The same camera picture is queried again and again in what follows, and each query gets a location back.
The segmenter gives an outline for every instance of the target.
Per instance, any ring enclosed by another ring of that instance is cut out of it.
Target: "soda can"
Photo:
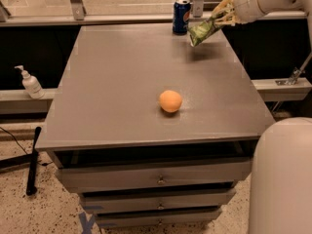
[[[174,25],[175,34],[186,34],[188,19],[191,12],[190,0],[177,0],[174,4]]]

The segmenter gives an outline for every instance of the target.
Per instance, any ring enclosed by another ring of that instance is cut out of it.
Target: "drawer handle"
[[[157,210],[162,211],[164,210],[165,207],[162,205],[162,203],[159,204],[159,206],[157,207]]]
[[[166,181],[164,180],[164,178],[160,175],[159,179],[157,181],[158,185],[164,185],[166,183]]]

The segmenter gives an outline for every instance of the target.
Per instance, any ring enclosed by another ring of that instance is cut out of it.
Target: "white pump bottle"
[[[37,78],[30,75],[26,70],[23,70],[23,66],[15,66],[21,71],[22,75],[22,84],[29,93],[32,98],[41,98],[45,91],[42,89],[40,83],[38,82]]]

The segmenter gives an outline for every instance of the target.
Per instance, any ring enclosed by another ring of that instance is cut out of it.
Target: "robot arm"
[[[312,44],[312,0],[223,0],[209,19],[189,28],[192,45],[200,44],[224,25],[253,22],[268,13],[283,10],[304,10],[307,13]]]

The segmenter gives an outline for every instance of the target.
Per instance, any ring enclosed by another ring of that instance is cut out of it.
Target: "desk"
[[[273,123],[221,31],[192,48],[170,23],[85,26],[36,149],[100,226],[209,220]]]

